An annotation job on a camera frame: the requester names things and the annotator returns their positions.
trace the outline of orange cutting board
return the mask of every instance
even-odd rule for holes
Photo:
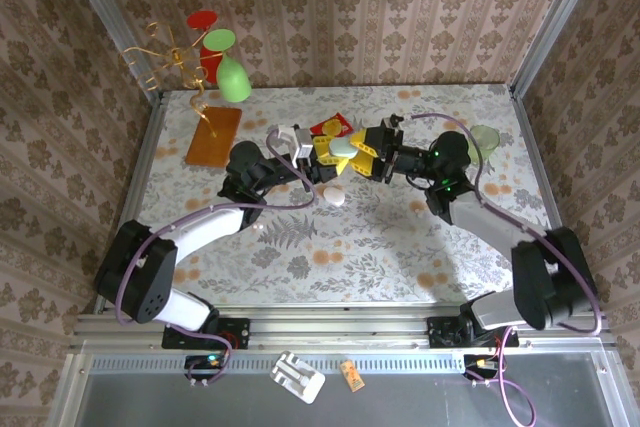
[[[229,163],[229,152],[242,111],[230,107],[207,107],[203,114],[211,122],[216,136],[211,134],[209,124],[200,119],[184,161],[189,165],[224,168]]]

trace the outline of floral tablecloth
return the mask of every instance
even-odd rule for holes
[[[164,225],[215,198],[224,171],[184,163],[199,118],[191,92],[171,92],[140,220]],[[217,91],[215,106],[231,106]],[[439,111],[469,127],[500,132],[481,185],[502,207],[547,224],[533,168],[506,88],[474,86],[331,87],[255,90],[243,110],[236,141],[252,140],[267,154],[265,138],[275,124],[312,126],[343,114],[356,131],[392,113]],[[405,121],[404,142],[423,148],[454,126],[440,119]],[[475,175],[469,169],[470,178]],[[378,184],[348,167],[327,185],[346,202],[319,199],[313,208],[265,212],[256,228],[220,239],[184,259],[175,285],[214,304],[313,302],[457,302],[511,285],[508,262],[473,234],[432,216],[424,195],[405,179]],[[273,204],[308,199],[300,182],[268,195]]]

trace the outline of gray floor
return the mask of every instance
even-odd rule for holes
[[[538,411],[537,426],[610,426],[589,356],[526,355],[508,359],[507,377],[522,385]],[[79,426],[508,426],[497,386],[476,386],[459,375],[367,375],[351,393],[328,375],[315,403],[306,405],[268,376],[228,375],[209,388],[183,376],[92,375]],[[528,422],[525,402],[511,392]]]

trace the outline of patterned wallpaper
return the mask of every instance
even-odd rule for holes
[[[148,106],[88,0],[0,0],[0,425],[44,425]]]
[[[640,398],[640,0],[580,0],[525,106]]]
[[[508,81],[552,0],[116,0],[143,33],[165,20],[186,45],[188,14],[213,9],[233,29],[254,86]],[[166,76],[164,90],[179,88]]]

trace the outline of gold wire sculpture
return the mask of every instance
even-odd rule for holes
[[[178,67],[180,69],[180,77],[182,79],[182,85],[187,89],[195,89],[198,92],[191,97],[189,100],[189,104],[191,108],[203,119],[209,129],[211,130],[211,135],[216,137],[216,132],[213,129],[213,125],[211,125],[211,121],[204,114],[204,110],[207,107],[210,107],[206,102],[199,100],[204,95],[204,82],[207,78],[207,70],[206,68],[198,65],[196,68],[191,69],[187,66],[187,63],[200,63],[201,60],[205,59],[213,59],[214,57],[222,57],[224,55],[223,52],[215,53],[212,55],[208,55],[205,57],[196,57],[193,55],[194,49],[196,46],[202,41],[202,39],[209,33],[209,29],[205,29],[205,31],[193,42],[189,47],[178,47],[175,42],[175,38],[173,36],[173,30],[171,26],[166,22],[151,22],[147,25],[145,32],[149,37],[156,38],[158,32],[160,31],[160,27],[164,27],[169,34],[169,39],[171,41],[171,45],[169,50],[162,52],[154,52],[149,49],[143,49],[142,47],[129,47],[122,51],[122,60],[127,64],[128,67],[132,67],[136,64],[137,60],[133,59],[131,61],[127,60],[127,55],[133,52],[138,52],[142,54],[147,54],[150,58],[159,57],[162,59],[160,62],[163,64],[158,68],[148,70],[138,75],[138,82],[142,82],[144,88],[147,91],[156,90],[160,87],[161,80],[158,75],[162,71],[170,70],[173,67]]]

